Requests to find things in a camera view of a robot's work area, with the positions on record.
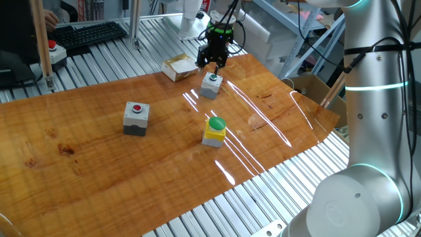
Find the white box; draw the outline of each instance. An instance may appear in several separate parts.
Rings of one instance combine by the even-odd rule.
[[[202,81],[200,94],[209,99],[215,99],[218,95],[219,87],[222,84],[222,79],[223,78],[221,76],[207,72]]]
[[[56,45],[55,46],[55,50],[54,51],[51,51],[50,50],[50,61],[51,61],[51,64],[52,65],[54,65],[54,64],[62,61],[66,57],[67,57],[66,50],[63,47],[59,46],[59,45]]]
[[[185,53],[162,62],[161,71],[173,82],[191,76],[197,72],[194,60]]]
[[[139,105],[141,107],[140,113],[133,112],[133,106]],[[126,110],[124,111],[124,126],[136,125],[140,128],[147,128],[147,120],[149,118],[149,105],[144,103],[127,102]]]

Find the wooden board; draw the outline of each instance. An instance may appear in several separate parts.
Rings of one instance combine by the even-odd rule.
[[[199,96],[198,75],[156,73],[1,104],[0,214],[24,236],[140,236],[316,145],[337,121],[252,55],[221,74],[216,100]],[[127,101],[150,104],[146,137],[123,135]],[[227,122],[220,149],[201,144],[212,115]]]

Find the black keyboard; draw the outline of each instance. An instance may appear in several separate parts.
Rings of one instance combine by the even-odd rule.
[[[106,22],[77,30],[69,27],[57,28],[48,38],[67,50],[85,45],[93,45],[104,41],[126,36],[127,32],[115,22]]]

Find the red emergency stop button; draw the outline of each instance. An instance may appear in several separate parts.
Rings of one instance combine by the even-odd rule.
[[[140,113],[142,111],[142,107],[140,105],[133,106],[133,112]]]
[[[55,46],[57,45],[57,43],[54,40],[49,40],[48,41],[48,48],[50,49],[50,51],[54,51],[55,50]]]

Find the cardboard box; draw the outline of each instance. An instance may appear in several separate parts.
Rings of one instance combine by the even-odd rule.
[[[313,74],[291,78],[291,80],[294,82],[295,89],[305,92],[305,96],[317,104],[321,104],[326,94],[330,91],[329,86]],[[292,87],[290,81],[283,80],[283,82]],[[342,98],[337,97],[329,110],[340,116],[335,128],[342,128],[348,125],[347,104]]]
[[[194,60],[185,53],[162,62],[161,71],[173,82],[191,76],[197,72]]]

